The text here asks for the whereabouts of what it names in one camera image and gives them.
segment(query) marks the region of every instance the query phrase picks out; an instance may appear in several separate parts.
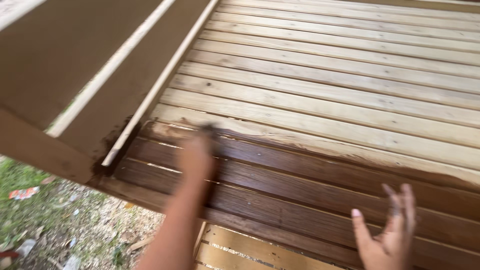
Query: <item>wooden plank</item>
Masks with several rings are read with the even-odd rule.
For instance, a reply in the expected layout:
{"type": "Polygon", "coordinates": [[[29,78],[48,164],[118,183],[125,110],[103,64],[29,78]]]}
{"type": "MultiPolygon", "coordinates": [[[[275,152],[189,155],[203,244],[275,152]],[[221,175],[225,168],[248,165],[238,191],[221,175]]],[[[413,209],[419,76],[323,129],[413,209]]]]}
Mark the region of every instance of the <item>wooden plank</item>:
{"type": "Polygon", "coordinates": [[[477,128],[185,75],[170,87],[480,148],[477,128]]]}
{"type": "Polygon", "coordinates": [[[470,169],[480,169],[478,163],[480,149],[477,148],[171,88],[164,92],[162,102],[470,169]]]}
{"type": "Polygon", "coordinates": [[[299,11],[304,13],[329,15],[336,17],[346,17],[354,19],[363,19],[370,21],[390,22],[405,25],[430,26],[445,29],[479,31],[480,25],[475,22],[465,22],[460,20],[436,19],[428,17],[417,17],[400,14],[381,14],[378,12],[364,12],[348,10],[343,8],[330,7],[328,5],[308,5],[303,3],[278,3],[260,0],[224,0],[224,4],[251,6],[257,8],[268,8],[285,11],[299,11]]]}
{"type": "MultiPolygon", "coordinates": [[[[127,123],[131,123],[131,132],[131,127],[137,125],[135,121],[132,122],[132,115],[152,88],[158,90],[159,76],[162,80],[167,79],[169,71],[182,53],[177,54],[169,67],[167,65],[178,50],[182,51],[179,45],[185,40],[209,0],[190,2],[176,0],[169,7],[58,137],[61,141],[100,159],[105,157],[113,142],[122,130],[126,129],[127,123]]],[[[187,39],[182,49],[188,47],[191,39],[187,39]]]]}
{"type": "Polygon", "coordinates": [[[480,64],[478,55],[473,53],[282,29],[281,25],[278,25],[280,28],[270,24],[260,25],[255,19],[252,20],[252,16],[252,18],[249,18],[246,15],[228,14],[220,16],[219,14],[222,13],[218,13],[215,16],[215,20],[221,19],[221,22],[211,21],[205,26],[206,29],[363,49],[460,64],[476,66],[480,64]]]}
{"type": "Polygon", "coordinates": [[[298,42],[291,40],[279,40],[268,37],[239,35],[227,32],[204,30],[200,38],[207,40],[238,43],[244,45],[259,46],[271,49],[303,52],[314,55],[322,55],[347,60],[355,60],[367,63],[395,66],[414,70],[429,71],[434,73],[450,74],[462,77],[480,78],[480,67],[462,65],[456,63],[441,62],[428,59],[419,59],[400,55],[378,53],[372,51],[347,49],[335,46],[298,42]]]}
{"type": "Polygon", "coordinates": [[[318,29],[323,28],[325,25],[343,26],[330,28],[331,30],[335,30],[336,35],[345,37],[357,37],[362,39],[388,41],[393,43],[411,44],[432,48],[451,48],[454,46],[454,44],[458,44],[459,47],[454,50],[472,52],[478,51],[480,46],[480,44],[478,44],[478,42],[480,42],[479,34],[469,31],[458,31],[416,25],[400,25],[385,22],[233,6],[226,4],[220,5],[216,11],[306,22],[307,24],[297,24],[295,22],[291,23],[298,27],[296,30],[301,30],[301,28],[303,28],[316,33],[321,33],[318,32],[318,29]]]}
{"type": "MultiPolygon", "coordinates": [[[[469,108],[472,108],[474,106],[473,104],[475,104],[475,107],[473,108],[480,108],[480,96],[477,94],[463,93],[428,86],[419,86],[354,74],[332,72],[207,51],[192,50],[187,59],[222,67],[236,68],[246,71],[265,73],[292,79],[300,79],[304,81],[353,88],[367,92],[386,94],[402,98],[411,98],[446,105],[456,106],[457,104],[469,102],[469,108]]],[[[470,124],[468,125],[478,126],[478,123],[480,122],[479,117],[472,117],[473,115],[477,115],[478,112],[473,110],[465,110],[464,112],[465,114],[461,114],[462,117],[470,118],[468,121],[470,124]]]]}
{"type": "Polygon", "coordinates": [[[288,251],[257,239],[209,225],[204,240],[259,259],[277,269],[289,270],[340,270],[340,268],[307,256],[288,251]]]}
{"type": "Polygon", "coordinates": [[[0,32],[2,106],[45,129],[160,2],[40,4],[0,32]]]}
{"type": "Polygon", "coordinates": [[[241,257],[216,248],[214,246],[202,243],[198,250],[197,261],[211,265],[215,268],[222,270],[271,270],[272,268],[250,260],[245,257],[241,257]]]}
{"type": "MultiPolygon", "coordinates": [[[[355,247],[350,218],[332,213],[222,184],[215,186],[215,191],[207,206],[220,211],[228,211],[240,217],[248,217],[248,219],[276,226],[279,229],[355,247]]],[[[373,233],[380,231],[378,226],[369,225],[369,227],[373,233]]],[[[416,239],[414,246],[415,265],[426,269],[451,269],[452,267],[470,269],[480,259],[476,253],[466,252],[452,246],[439,245],[424,239],[416,239]]]]}
{"type": "Polygon", "coordinates": [[[194,49],[480,94],[479,79],[211,40],[198,40],[194,49]]]}
{"type": "Polygon", "coordinates": [[[0,153],[77,183],[92,177],[94,160],[0,108],[0,153]]]}
{"type": "Polygon", "coordinates": [[[178,72],[181,74],[214,79],[216,81],[261,87],[284,93],[330,100],[377,110],[391,111],[449,123],[468,123],[470,120],[464,117],[471,113],[476,114],[476,112],[472,110],[442,104],[392,97],[343,87],[322,85],[194,62],[183,63],[178,72]]]}
{"type": "MultiPolygon", "coordinates": [[[[171,152],[171,150],[165,147],[158,147],[158,151],[160,149],[171,152]]],[[[168,183],[158,183],[158,179],[166,179],[162,172],[165,170],[131,160],[125,160],[122,166],[125,169],[117,170],[115,173],[115,177],[118,179],[157,191],[173,192],[168,183]]],[[[177,183],[179,175],[177,174],[170,180],[177,183]]],[[[341,215],[348,215],[352,208],[358,208],[368,221],[380,225],[386,222],[386,213],[388,212],[387,199],[329,184],[276,173],[234,161],[225,161],[222,164],[222,172],[218,181],[309,207],[327,209],[341,215]]],[[[473,232],[479,230],[480,223],[426,208],[418,208],[417,212],[421,219],[421,223],[419,223],[416,231],[417,236],[471,250],[479,250],[478,242],[480,236],[473,232]]]]}
{"type": "Polygon", "coordinates": [[[328,4],[328,5],[351,9],[351,10],[359,10],[359,11],[382,12],[382,13],[403,14],[403,15],[409,15],[409,16],[433,17],[433,18],[454,19],[454,20],[461,20],[461,21],[480,22],[480,15],[475,13],[468,13],[468,12],[429,10],[425,8],[424,9],[409,8],[409,7],[357,3],[357,2],[351,2],[351,1],[338,1],[338,0],[275,0],[275,2],[291,2],[291,3],[303,3],[303,4],[321,3],[321,4],[328,4]]]}
{"type": "MultiPolygon", "coordinates": [[[[477,193],[480,191],[479,171],[444,163],[373,150],[359,145],[163,104],[156,107],[152,117],[156,117],[162,122],[193,128],[205,123],[215,123],[223,134],[233,138],[353,162],[361,166],[367,166],[367,168],[406,175],[412,179],[421,179],[446,188],[469,190],[477,193]]],[[[151,124],[147,128],[156,134],[176,130],[170,127],[164,130],[165,126],[162,124],[151,124]]],[[[462,196],[469,196],[468,194],[471,195],[472,193],[467,192],[462,196]]]]}

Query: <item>hand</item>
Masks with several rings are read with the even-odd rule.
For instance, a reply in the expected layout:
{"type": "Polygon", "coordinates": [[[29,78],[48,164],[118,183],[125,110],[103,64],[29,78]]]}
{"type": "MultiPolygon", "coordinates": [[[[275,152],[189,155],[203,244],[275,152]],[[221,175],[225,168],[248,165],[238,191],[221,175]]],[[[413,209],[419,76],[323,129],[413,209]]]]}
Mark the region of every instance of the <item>hand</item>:
{"type": "Polygon", "coordinates": [[[411,245],[416,227],[415,197],[409,184],[400,194],[382,184],[392,208],[384,231],[374,237],[365,225],[362,213],[352,210],[353,230],[360,258],[366,270],[411,269],[411,245]]]}
{"type": "Polygon", "coordinates": [[[195,132],[192,138],[183,141],[177,152],[177,161],[184,179],[208,179],[213,174],[213,130],[211,126],[195,132]]]}

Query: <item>ground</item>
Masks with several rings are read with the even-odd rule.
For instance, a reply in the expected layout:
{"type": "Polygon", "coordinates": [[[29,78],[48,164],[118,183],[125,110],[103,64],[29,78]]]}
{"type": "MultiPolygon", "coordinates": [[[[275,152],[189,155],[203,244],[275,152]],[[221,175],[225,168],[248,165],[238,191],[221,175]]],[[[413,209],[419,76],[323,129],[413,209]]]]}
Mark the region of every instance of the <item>ground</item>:
{"type": "Polygon", "coordinates": [[[40,183],[48,177],[10,159],[0,163],[0,244],[17,247],[39,236],[30,254],[7,269],[57,270],[54,263],[63,266],[71,255],[81,258],[80,270],[133,269],[143,248],[128,247],[152,236],[163,215],[68,180],[40,183]],[[10,191],[33,186],[40,192],[31,198],[8,199],[10,191]]]}

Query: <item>finger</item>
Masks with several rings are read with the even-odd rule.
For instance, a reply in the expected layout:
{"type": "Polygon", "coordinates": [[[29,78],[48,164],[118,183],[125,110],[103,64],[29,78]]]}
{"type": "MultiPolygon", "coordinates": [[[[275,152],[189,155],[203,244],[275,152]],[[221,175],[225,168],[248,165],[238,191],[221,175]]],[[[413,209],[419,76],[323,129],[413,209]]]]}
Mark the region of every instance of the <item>finger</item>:
{"type": "Polygon", "coordinates": [[[365,249],[373,240],[360,210],[352,209],[352,223],[357,247],[359,250],[365,249]]]}
{"type": "Polygon", "coordinates": [[[405,202],[405,215],[407,217],[407,231],[413,233],[417,225],[416,200],[413,194],[412,186],[409,184],[401,185],[403,198],[405,202]]]}
{"type": "Polygon", "coordinates": [[[399,196],[389,185],[382,184],[384,191],[388,194],[391,204],[391,213],[389,218],[389,232],[402,232],[405,226],[403,215],[403,198],[399,196]]]}

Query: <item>wooden furniture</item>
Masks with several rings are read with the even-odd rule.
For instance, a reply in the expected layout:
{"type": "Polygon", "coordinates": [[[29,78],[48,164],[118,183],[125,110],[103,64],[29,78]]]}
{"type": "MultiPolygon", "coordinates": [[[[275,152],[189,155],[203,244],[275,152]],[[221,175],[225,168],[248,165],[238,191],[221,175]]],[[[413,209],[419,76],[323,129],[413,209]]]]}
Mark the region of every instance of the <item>wooden furniture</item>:
{"type": "Polygon", "coordinates": [[[476,3],[39,0],[0,29],[2,154],[162,211],[215,123],[211,224],[361,269],[350,210],[377,233],[410,183],[415,267],[480,264],[476,3]]]}

